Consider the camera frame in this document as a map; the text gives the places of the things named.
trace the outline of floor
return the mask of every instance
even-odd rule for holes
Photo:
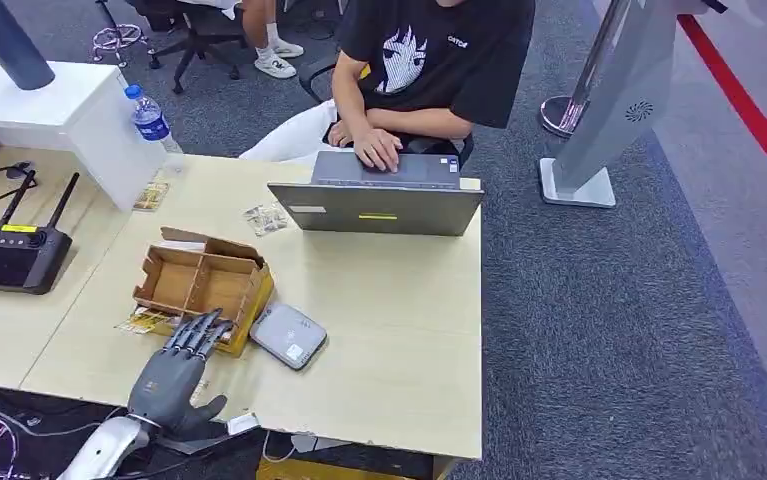
[[[6,3],[47,58],[85,61],[101,27],[92,8]],[[119,21],[141,22],[112,3]],[[307,61],[334,48],[308,38],[326,33],[308,22],[314,8],[337,18],[330,3],[299,2],[282,22],[287,38],[309,47]],[[727,14],[701,22],[767,115],[767,0],[726,3]],[[669,113],[610,168],[619,206],[553,207],[539,197],[535,162],[561,142],[535,112],[573,88],[605,4],[538,1],[510,126],[475,134],[467,173],[488,193],[484,459],[453,477],[767,479],[767,157],[682,33]],[[249,52],[226,51],[243,78],[196,61],[180,97],[170,93],[171,59],[150,71],[144,55],[128,54],[125,75],[166,109],[188,152],[235,156],[312,105],[297,83],[258,75]],[[255,464],[255,446],[242,451],[179,478],[231,478]],[[367,455],[378,468],[426,469],[426,459],[379,455]]]

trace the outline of dark cylinder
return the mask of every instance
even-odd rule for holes
[[[53,81],[53,70],[33,41],[0,0],[0,66],[22,90],[35,90]]]

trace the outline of yellow box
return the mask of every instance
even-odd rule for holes
[[[133,290],[133,299],[143,307],[172,315],[224,309],[221,319],[235,326],[229,342],[219,342],[216,348],[240,356],[251,325],[274,291],[274,278],[265,259],[250,245],[199,233],[163,227],[162,238],[203,243],[204,251],[150,247],[142,264],[147,277]],[[159,324],[153,333],[170,336],[174,328]]]
[[[411,480],[382,473],[363,472],[352,468],[334,467],[321,463],[286,460],[271,463],[259,461],[256,480]]]

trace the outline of laptop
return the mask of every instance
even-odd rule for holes
[[[459,190],[459,159],[455,155],[399,155],[398,171],[366,167],[353,152],[321,152],[312,172],[315,185],[415,187]]]
[[[401,157],[401,165],[408,156]],[[438,155],[433,157],[439,162]],[[268,188],[303,230],[446,237],[465,233],[484,195],[459,184],[426,188],[389,183],[400,186],[269,183]]]

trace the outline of white sneaker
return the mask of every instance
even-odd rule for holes
[[[304,54],[302,46],[289,43],[283,39],[277,40],[274,45],[271,45],[271,49],[280,58],[297,58]]]
[[[260,72],[267,75],[271,75],[274,78],[292,78],[297,75],[298,71],[291,63],[283,60],[277,55],[270,55],[265,58],[257,58],[253,62],[253,66]]]

